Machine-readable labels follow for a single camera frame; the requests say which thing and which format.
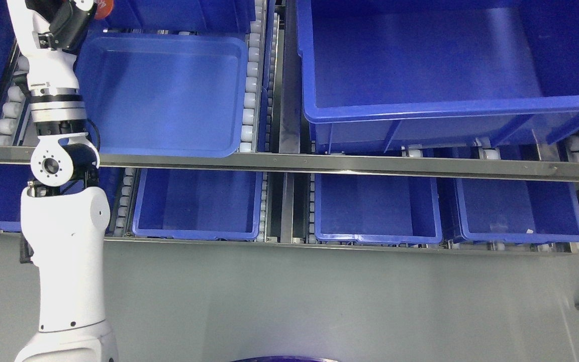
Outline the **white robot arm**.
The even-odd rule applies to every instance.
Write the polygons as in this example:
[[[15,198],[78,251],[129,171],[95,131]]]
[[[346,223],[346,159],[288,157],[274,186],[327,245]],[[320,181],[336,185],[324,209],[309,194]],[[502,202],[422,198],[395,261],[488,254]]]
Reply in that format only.
[[[96,1],[9,1],[29,69],[15,81],[38,137],[21,193],[20,261],[39,270],[36,334],[16,361],[118,361],[104,301],[103,248],[110,204],[99,187],[100,155],[90,140],[74,49]]]

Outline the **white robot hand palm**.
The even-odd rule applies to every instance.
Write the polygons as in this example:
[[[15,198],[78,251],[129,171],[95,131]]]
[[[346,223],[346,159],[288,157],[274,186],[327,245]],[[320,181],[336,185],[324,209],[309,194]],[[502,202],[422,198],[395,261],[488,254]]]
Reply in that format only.
[[[8,1],[21,54],[29,64],[30,91],[77,91],[74,51],[97,12],[96,1]]]

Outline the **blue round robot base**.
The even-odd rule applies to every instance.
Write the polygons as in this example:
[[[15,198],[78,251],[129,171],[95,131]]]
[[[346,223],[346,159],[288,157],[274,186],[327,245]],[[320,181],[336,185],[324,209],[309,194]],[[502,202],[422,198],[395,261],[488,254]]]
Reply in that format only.
[[[234,360],[234,362],[335,362],[335,359],[300,355],[269,355]]]

